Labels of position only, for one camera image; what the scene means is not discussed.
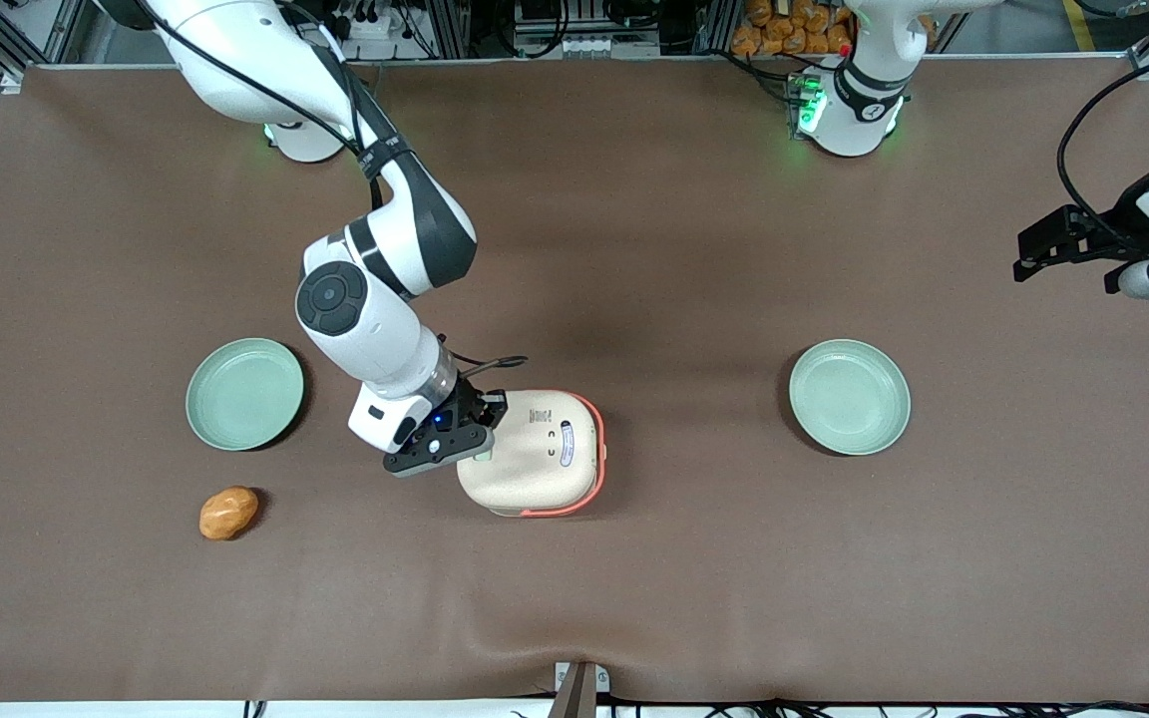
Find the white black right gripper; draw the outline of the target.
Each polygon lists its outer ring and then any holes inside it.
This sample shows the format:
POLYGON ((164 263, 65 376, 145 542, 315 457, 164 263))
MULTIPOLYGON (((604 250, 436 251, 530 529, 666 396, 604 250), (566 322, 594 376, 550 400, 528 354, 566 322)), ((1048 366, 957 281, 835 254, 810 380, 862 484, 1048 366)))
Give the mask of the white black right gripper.
POLYGON ((481 427, 496 429, 506 417, 506 391, 479 392, 458 377, 435 403, 415 392, 384 397, 375 383, 361 385, 348 429, 364 442, 395 456, 476 456, 481 427), (475 401, 484 406, 475 410, 475 401))

